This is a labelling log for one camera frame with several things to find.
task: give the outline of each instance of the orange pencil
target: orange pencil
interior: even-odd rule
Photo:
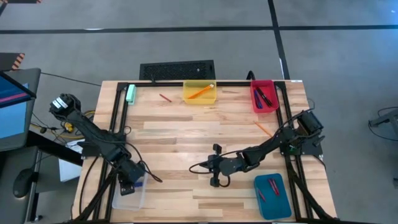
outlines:
[[[213,84],[210,84],[208,86],[206,86],[204,89],[200,90],[199,92],[195,93],[194,95],[188,97],[188,99],[194,99],[196,98],[198,95],[201,95],[202,93],[206,92],[207,90],[210,90],[214,87]]]
[[[256,124],[259,128],[261,128],[261,130],[263,130],[265,133],[267,133],[269,137],[272,137],[272,134],[269,131],[267,131],[267,129],[265,129],[263,126],[261,126],[261,124],[259,124],[258,122],[254,122],[254,124]]]

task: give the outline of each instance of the computer mouse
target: computer mouse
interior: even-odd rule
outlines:
[[[19,172],[12,187],[12,193],[16,198],[21,198],[28,194],[33,183],[33,174],[32,169],[24,169]]]

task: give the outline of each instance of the black floor stripe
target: black floor stripe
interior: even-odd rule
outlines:
[[[1,4],[1,6],[0,6],[0,16],[1,16],[2,12],[4,12],[4,10],[6,9],[6,6],[7,6],[6,3]]]
[[[398,25],[354,25],[354,26],[281,26],[279,30],[379,30],[398,29]]]
[[[135,32],[259,31],[273,29],[274,28],[271,26],[158,27],[110,29],[0,30],[0,34],[108,34]]]
[[[284,45],[282,43],[282,37],[280,36],[280,31],[278,29],[279,25],[276,17],[274,1],[268,0],[268,5],[269,5],[269,11],[271,12],[272,26],[274,28],[276,46],[278,48],[279,60],[282,67],[282,75],[284,79],[290,80],[290,74],[289,74],[289,69],[287,68]]]

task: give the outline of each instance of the green eraser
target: green eraser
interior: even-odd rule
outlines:
[[[134,105],[135,99],[136,99],[136,86],[129,85],[129,88],[128,88],[127,94],[126,94],[126,101],[129,103],[129,105]]]

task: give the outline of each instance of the blue plastic container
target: blue plastic container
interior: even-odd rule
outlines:
[[[276,195],[268,182],[268,179],[274,179],[279,190]],[[285,185],[280,174],[260,175],[254,179],[254,190],[257,195],[257,202],[262,217],[266,220],[275,220],[280,218],[288,218],[292,215],[289,200],[287,199]],[[266,198],[264,202],[259,195],[259,190]]]

